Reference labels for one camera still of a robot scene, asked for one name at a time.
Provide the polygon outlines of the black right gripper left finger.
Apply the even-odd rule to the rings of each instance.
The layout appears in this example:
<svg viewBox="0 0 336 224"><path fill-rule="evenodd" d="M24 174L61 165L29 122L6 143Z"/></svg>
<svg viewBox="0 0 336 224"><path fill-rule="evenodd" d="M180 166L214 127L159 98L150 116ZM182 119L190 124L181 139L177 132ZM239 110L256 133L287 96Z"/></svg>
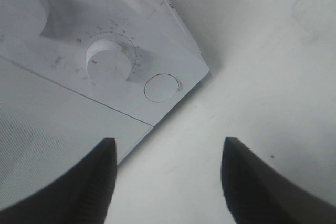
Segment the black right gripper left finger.
<svg viewBox="0 0 336 224"><path fill-rule="evenodd" d="M116 143L104 138L53 183L1 211L1 223L104 223L117 176Z"/></svg>

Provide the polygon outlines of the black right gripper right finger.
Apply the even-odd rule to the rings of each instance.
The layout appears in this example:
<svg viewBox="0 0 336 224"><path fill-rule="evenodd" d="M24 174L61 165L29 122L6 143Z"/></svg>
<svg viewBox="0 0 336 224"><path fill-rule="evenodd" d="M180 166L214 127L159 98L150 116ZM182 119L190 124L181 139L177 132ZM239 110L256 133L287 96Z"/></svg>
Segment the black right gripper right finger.
<svg viewBox="0 0 336 224"><path fill-rule="evenodd" d="M223 195L236 223L335 223L335 206L281 176L235 137L224 140Z"/></svg>

